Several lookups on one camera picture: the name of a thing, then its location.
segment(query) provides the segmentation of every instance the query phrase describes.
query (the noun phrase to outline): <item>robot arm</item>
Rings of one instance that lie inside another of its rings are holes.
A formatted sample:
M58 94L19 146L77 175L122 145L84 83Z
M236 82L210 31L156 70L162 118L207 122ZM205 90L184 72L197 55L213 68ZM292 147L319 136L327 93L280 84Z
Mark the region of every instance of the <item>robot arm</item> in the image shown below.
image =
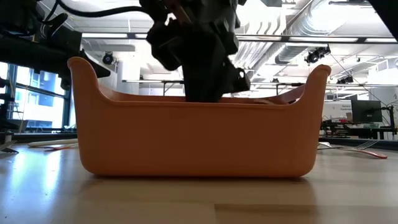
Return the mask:
M110 71L90 60L80 50L81 33L62 24L68 16L63 13L46 21L37 0L0 0L0 61L57 73L61 87L70 88L67 61L83 57L96 71L97 77L107 77Z
M224 93L250 90L244 70L228 58L238 51L234 30L245 1L140 0L154 20L147 35L152 55L167 69L182 66L187 101L218 102ZM169 20L168 13L176 20Z

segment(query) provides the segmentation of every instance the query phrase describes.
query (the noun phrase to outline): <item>computer monitor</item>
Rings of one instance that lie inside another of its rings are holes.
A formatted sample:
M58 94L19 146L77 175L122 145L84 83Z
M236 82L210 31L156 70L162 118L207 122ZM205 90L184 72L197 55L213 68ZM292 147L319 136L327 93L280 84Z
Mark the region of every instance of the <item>computer monitor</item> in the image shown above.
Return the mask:
M383 122L380 101L351 100L351 109L355 123Z

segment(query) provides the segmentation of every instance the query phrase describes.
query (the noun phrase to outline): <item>security camera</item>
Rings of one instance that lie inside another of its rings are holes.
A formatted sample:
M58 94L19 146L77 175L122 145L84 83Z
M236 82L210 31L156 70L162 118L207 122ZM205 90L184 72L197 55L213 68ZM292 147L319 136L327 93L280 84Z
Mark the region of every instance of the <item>security camera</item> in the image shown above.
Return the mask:
M354 82L354 78L351 75L348 75L347 77L340 78L337 80L337 84L349 84L349 83L353 83L353 82Z
M330 53L329 45L327 47L317 47L314 51L308 53L308 56L305 57L304 61L308 64L317 63L320 59L324 58L325 55Z
M102 58L102 62L105 65L112 65L113 61L114 61L113 52L106 52L105 56Z

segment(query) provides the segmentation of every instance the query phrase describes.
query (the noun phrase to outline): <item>window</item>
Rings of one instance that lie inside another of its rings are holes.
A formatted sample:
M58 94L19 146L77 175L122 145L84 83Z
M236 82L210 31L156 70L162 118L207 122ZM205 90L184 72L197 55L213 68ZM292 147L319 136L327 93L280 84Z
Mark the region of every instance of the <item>window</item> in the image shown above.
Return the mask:
M40 74L36 74L33 69L22 66L18 66L17 69L17 83L64 95L65 90L61 88L61 80L54 73L41 71Z
M62 128L65 91L57 74L17 67L13 119L28 120L28 128Z
M61 97L36 93L23 88L16 88L18 111L13 112L13 119L29 120L28 128L61 128L63 101Z
M8 76L8 64L4 62L0 62L0 77L2 79L7 79ZM5 88L0 88L0 93L6 93Z

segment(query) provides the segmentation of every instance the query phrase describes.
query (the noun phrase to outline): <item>table surface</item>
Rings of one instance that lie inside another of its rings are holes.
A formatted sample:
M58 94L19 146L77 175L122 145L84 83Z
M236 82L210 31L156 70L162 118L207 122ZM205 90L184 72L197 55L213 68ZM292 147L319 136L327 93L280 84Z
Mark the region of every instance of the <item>table surface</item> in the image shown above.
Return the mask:
M398 154L318 152L301 179L105 179L77 149L0 154L0 223L397 223Z

